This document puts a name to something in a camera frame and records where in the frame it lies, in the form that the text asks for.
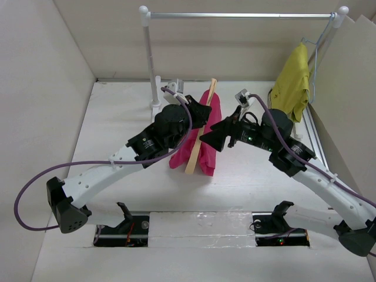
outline metal rod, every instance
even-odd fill
[[[152,95],[153,95],[152,104],[157,105],[157,104],[159,104],[159,99],[158,99],[158,92],[157,92],[157,84],[155,82],[152,45],[150,43],[150,33],[149,33],[149,27],[148,26],[143,27],[143,36],[144,36],[144,40],[145,40],[147,66],[149,68],[150,84],[152,86]]]
[[[150,13],[151,19],[329,19],[331,14]]]
[[[331,27],[328,34],[325,38],[323,38],[322,43],[317,47],[318,50],[318,59],[317,59],[317,69],[320,66],[321,61],[323,60],[326,51],[328,50],[330,43],[332,42],[335,33],[337,32],[338,28]],[[311,68],[311,73],[313,73],[312,68],[314,67],[314,58],[315,58],[315,52],[312,53],[310,59],[308,60],[308,65]]]

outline white ball finial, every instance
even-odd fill
[[[338,9],[338,13],[340,15],[347,15],[348,14],[348,7],[342,6]]]
[[[139,8],[140,14],[147,14],[148,11],[147,6],[140,6]]]
[[[150,12],[147,9],[147,6],[141,6],[139,8],[139,12],[140,12],[140,16],[141,16],[142,26],[144,26],[144,27],[149,26]]]
[[[337,13],[335,13],[333,28],[339,28],[347,14],[348,8],[346,6],[342,6],[340,9],[338,9]]]

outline white wall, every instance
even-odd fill
[[[355,23],[347,18],[320,65],[313,104],[330,169],[374,202],[375,46],[376,25],[363,16]],[[368,259],[375,275],[376,259]]]
[[[154,12],[322,14],[338,0],[55,0],[99,78],[148,78],[138,7]],[[326,21],[161,20],[150,34],[163,78],[275,80],[303,36],[316,40]]]
[[[1,281],[32,277],[44,233],[21,228],[13,203],[32,176],[71,160],[93,82],[52,0],[0,0]],[[25,193],[20,213],[29,225],[47,225],[45,182],[66,172]]]

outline white post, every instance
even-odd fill
[[[141,6],[139,8],[139,12],[141,15],[141,23],[143,26],[143,35],[146,47],[146,59],[147,59],[147,66],[149,68],[149,78],[150,84],[152,87],[152,102],[150,107],[152,108],[152,122],[154,122],[154,117],[157,113],[159,113],[161,102],[158,98],[158,90],[156,84],[156,77],[154,73],[154,64],[153,64],[153,55],[152,55],[152,44],[150,42],[150,33],[149,33],[149,21],[150,21],[150,12],[146,6]]]

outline white table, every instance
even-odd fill
[[[185,83],[184,94],[199,100],[209,84]],[[216,93],[221,99],[222,116],[235,110],[234,95],[238,91],[246,88],[266,101],[272,85],[272,82],[219,82]],[[149,83],[96,83],[73,160],[107,159],[150,123],[149,102]],[[261,118],[262,109],[257,102],[250,110]],[[303,143],[309,145],[308,133],[303,135]],[[168,160],[162,160],[104,190],[88,203],[88,208],[93,214],[104,216],[122,215],[116,202],[126,203],[131,211],[221,211],[225,216],[234,215],[235,224],[225,226],[223,221],[223,230],[219,231],[231,234],[241,229],[236,224],[240,214],[271,211],[282,200],[312,209],[327,209],[327,204],[308,188],[275,169],[268,155],[238,142],[234,148],[217,154],[213,177],[205,176],[199,167],[194,175],[186,175],[184,166],[172,170]],[[86,168],[73,167],[69,175]],[[198,227],[193,214],[172,214],[174,220],[171,220],[168,213],[162,216],[152,213],[150,232],[156,237],[158,232],[170,236],[162,243],[151,238],[148,248],[92,247],[95,227],[91,225],[71,234],[47,231],[33,281],[374,281],[367,259],[352,255],[331,238],[310,232],[310,248],[252,244],[239,247],[239,241],[212,245],[211,240],[205,240],[209,237],[202,234],[211,236],[213,229]],[[158,230],[161,224],[166,224],[171,232]],[[237,237],[253,241],[245,227],[239,232]]]

